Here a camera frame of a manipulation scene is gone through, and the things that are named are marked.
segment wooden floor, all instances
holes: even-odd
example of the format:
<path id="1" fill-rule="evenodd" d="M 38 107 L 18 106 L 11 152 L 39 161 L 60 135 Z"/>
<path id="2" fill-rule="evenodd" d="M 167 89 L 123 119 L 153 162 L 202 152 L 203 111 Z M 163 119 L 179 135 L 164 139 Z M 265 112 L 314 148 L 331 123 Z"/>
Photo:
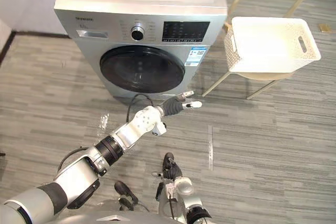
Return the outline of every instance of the wooden floor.
<path id="1" fill-rule="evenodd" d="M 242 0 L 235 15 L 281 16 L 290 4 Z M 336 0 L 306 0 L 294 13 L 308 22 L 322 60 L 250 101 L 264 83 L 230 76 L 201 109 L 167 118 L 165 135 L 144 136 L 83 209 L 116 199 L 119 179 L 155 212 L 159 181 L 150 174 L 170 151 L 217 223 L 336 223 L 336 35 L 317 28 L 335 26 L 335 13 Z M 199 97 L 227 70 L 220 38 L 191 83 Z M 0 69 L 0 201 L 50 182 L 70 150 L 98 142 L 126 111 L 73 41 L 17 36 Z"/>

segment white laundry basket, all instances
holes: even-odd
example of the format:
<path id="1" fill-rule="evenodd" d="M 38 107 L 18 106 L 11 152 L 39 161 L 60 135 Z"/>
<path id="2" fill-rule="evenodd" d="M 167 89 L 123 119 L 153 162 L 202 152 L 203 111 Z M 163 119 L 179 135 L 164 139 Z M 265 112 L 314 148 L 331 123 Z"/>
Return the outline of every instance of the white laundry basket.
<path id="1" fill-rule="evenodd" d="M 230 72 L 290 73 L 321 59 L 299 18 L 234 17 L 224 43 Z"/>

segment black cable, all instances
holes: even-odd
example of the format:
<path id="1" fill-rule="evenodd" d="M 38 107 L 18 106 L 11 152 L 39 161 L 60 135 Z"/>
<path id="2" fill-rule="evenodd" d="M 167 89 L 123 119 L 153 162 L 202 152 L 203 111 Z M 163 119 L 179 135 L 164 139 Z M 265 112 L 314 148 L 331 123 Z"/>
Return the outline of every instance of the black cable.
<path id="1" fill-rule="evenodd" d="M 173 218 L 173 220 L 175 220 L 173 206 L 172 206 L 172 196 L 170 194 L 169 194 L 169 205 L 170 205 L 170 211 L 172 213 L 172 218 Z"/>
<path id="2" fill-rule="evenodd" d="M 137 96 L 139 96 L 139 95 L 143 95 L 144 97 L 146 97 L 146 98 L 151 102 L 151 105 L 154 106 L 154 103 L 153 103 L 152 99 L 151 99 L 148 95 L 146 95 L 146 94 L 142 94 L 142 93 L 136 94 L 136 95 L 132 98 L 131 103 L 130 103 L 130 105 L 128 106 L 128 109 L 127 109 L 127 116 L 126 116 L 126 122 L 127 122 L 127 123 L 130 121 L 129 118 L 130 118 L 131 107 L 132 107 L 132 105 L 134 105 L 135 98 L 136 98 Z"/>
<path id="3" fill-rule="evenodd" d="M 142 206 L 144 209 L 146 209 L 147 212 L 150 212 L 149 209 L 147 208 L 147 206 L 145 206 L 145 204 L 141 201 L 138 202 L 138 205 Z"/>
<path id="4" fill-rule="evenodd" d="M 79 148 L 77 148 L 77 149 L 75 149 L 75 150 L 69 152 L 69 153 L 62 159 L 62 161 L 59 163 L 57 172 L 59 172 L 59 171 L 62 169 L 62 165 L 63 165 L 64 161 L 65 161 L 68 157 L 70 157 L 71 155 L 73 155 L 73 154 L 75 154 L 75 153 L 77 153 L 77 152 L 85 151 L 85 150 L 87 150 L 88 148 L 89 148 L 89 147 L 79 147 Z"/>

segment front-loading washing machine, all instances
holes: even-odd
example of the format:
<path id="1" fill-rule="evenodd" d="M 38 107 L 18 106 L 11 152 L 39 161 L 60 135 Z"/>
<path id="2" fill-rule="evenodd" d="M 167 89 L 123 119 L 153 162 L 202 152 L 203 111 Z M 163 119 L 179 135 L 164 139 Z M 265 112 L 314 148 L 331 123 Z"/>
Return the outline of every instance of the front-loading washing machine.
<path id="1" fill-rule="evenodd" d="M 55 12 L 116 97 L 184 92 L 227 16 L 226 0 L 56 0 Z"/>

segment robot finger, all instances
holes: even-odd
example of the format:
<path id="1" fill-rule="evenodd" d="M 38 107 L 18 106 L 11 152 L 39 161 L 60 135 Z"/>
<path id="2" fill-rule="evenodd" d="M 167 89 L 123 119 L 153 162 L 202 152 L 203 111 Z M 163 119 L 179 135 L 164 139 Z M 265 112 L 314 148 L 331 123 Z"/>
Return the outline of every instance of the robot finger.
<path id="1" fill-rule="evenodd" d="M 187 92 L 183 92 L 182 94 L 178 94 L 176 96 L 176 99 L 179 102 L 184 102 L 187 97 L 191 97 L 193 94 L 194 94 L 194 91 L 192 91 L 192 90 L 191 91 L 187 91 Z"/>
<path id="2" fill-rule="evenodd" d="M 199 102 L 199 101 L 185 102 L 185 103 L 182 103 L 182 107 L 184 110 L 196 109 L 196 108 L 202 107 L 202 102 Z"/>

